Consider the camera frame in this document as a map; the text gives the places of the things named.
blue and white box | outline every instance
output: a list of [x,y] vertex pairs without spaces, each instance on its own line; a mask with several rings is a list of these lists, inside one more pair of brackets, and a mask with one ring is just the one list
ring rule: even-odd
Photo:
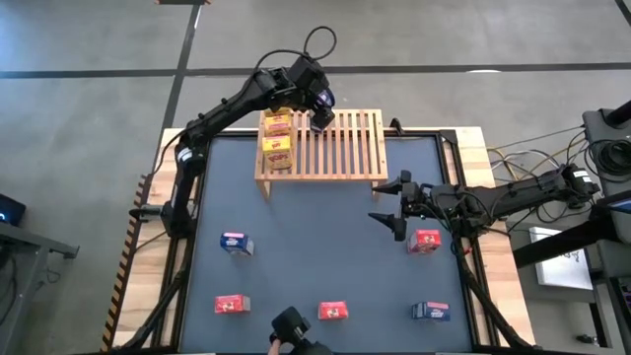
[[412,306],[412,318],[415,320],[449,321],[450,305],[439,302],[421,302]]
[[232,254],[254,255],[254,242],[243,233],[226,232],[221,235],[219,245]]

red and white box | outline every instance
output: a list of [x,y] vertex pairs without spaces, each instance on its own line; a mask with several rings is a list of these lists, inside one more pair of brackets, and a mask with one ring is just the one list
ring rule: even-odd
[[229,314],[249,312],[249,297],[244,295],[230,295],[215,297],[215,313]]
[[344,320],[348,318],[348,308],[345,301],[320,302],[317,308],[319,320]]
[[407,252],[431,253],[441,246],[441,232],[438,230],[416,230],[407,240]]

black metal frame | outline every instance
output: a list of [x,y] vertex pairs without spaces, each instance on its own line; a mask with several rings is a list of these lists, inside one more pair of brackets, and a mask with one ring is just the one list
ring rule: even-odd
[[[218,134],[217,137],[219,138],[222,138],[222,137],[223,138],[225,137],[256,138],[257,133],[258,132],[255,129],[252,129],[252,130],[235,129],[235,130],[224,131]],[[461,158],[460,158],[460,154],[459,154],[459,150],[457,146],[457,141],[455,140],[455,137],[456,137],[455,131],[453,130],[443,130],[443,131],[411,130],[411,131],[397,132],[394,129],[386,129],[385,137],[386,138],[395,138],[395,137],[434,138],[436,142],[436,149],[439,155],[441,177],[445,183],[456,182],[456,181],[450,181],[449,170],[447,167],[446,152],[443,145],[444,143],[450,144],[452,148],[452,154],[454,156],[456,176],[458,179],[458,183],[465,183],[462,162],[461,162]],[[202,192],[204,188],[205,179],[206,179],[206,176],[204,174],[200,178],[199,184],[197,185],[197,188],[194,192],[195,197],[193,200],[194,200],[194,203],[198,206],[202,203],[201,196],[202,196]],[[186,241],[186,247],[184,250],[184,253],[185,253],[184,259],[187,259],[188,257],[192,257],[194,247],[195,247],[195,238],[196,238],[196,235],[191,236]],[[471,256],[473,258],[473,262],[475,265],[475,270],[474,270],[475,276],[480,281],[482,288],[488,293],[488,285],[486,282],[486,275],[484,273],[482,254],[480,252],[480,247],[477,241],[471,243],[471,251],[472,251]],[[177,255],[177,241],[171,240],[170,246],[169,246],[169,252],[167,254],[167,262],[166,262],[166,267],[165,267],[165,274],[164,274],[164,279],[163,279],[163,284],[162,284],[161,296],[164,293],[164,291],[167,289],[167,287],[169,287],[169,285],[171,284],[171,279],[173,277],[174,270],[175,270],[175,256],[176,255]],[[190,269],[186,270],[187,274],[190,274],[190,272],[191,272]],[[475,318],[475,309],[473,307],[473,300],[472,300],[471,292],[469,291],[468,287],[466,286],[466,283],[464,282],[464,279],[462,278],[462,269],[461,269],[460,264],[458,264],[458,272],[460,274],[460,287],[462,290],[464,307],[466,309],[467,324],[469,327],[471,346],[472,348],[475,348],[476,346],[480,346],[481,344],[480,344],[480,338],[479,338],[479,331],[477,329],[477,322]],[[182,320],[183,320],[184,309],[185,309],[187,288],[188,288],[188,282],[186,281],[185,284],[182,286],[182,288],[178,292],[176,304],[175,304],[175,315],[174,315],[175,319],[174,319],[174,327],[172,329],[171,342],[169,346],[165,347],[165,349],[172,350],[172,351],[179,350],[179,340],[181,336],[181,328],[183,326]],[[161,325],[157,327],[156,332],[154,333],[154,336],[152,337],[152,343],[151,343],[152,346],[160,346],[160,343],[162,341],[162,330],[164,329],[162,326],[163,323],[164,323],[164,319],[161,319]],[[486,316],[486,324],[487,324],[487,331],[489,334],[489,340],[491,342],[491,345],[493,346],[499,345],[497,329],[495,328],[495,326],[493,325],[493,322],[488,316]]]

gray tabletop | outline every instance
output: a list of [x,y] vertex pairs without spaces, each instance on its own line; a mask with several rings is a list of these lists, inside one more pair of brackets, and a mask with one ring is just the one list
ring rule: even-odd
[[[431,255],[404,243],[367,213],[397,210],[398,197],[371,197],[367,182],[272,185],[266,203],[253,180],[256,142],[220,138],[211,147],[200,207],[180,351],[267,351],[271,321],[289,306],[309,319],[311,341],[335,352],[468,351],[471,348],[451,236]],[[388,173],[408,169],[417,181],[442,183],[434,138],[388,139]],[[415,228],[441,229],[410,219]],[[219,247],[223,232],[249,234],[253,257]],[[216,296],[244,294],[251,312],[216,315]],[[323,301],[346,301],[349,319],[317,320]],[[449,322],[414,320],[421,301],[449,303]]]

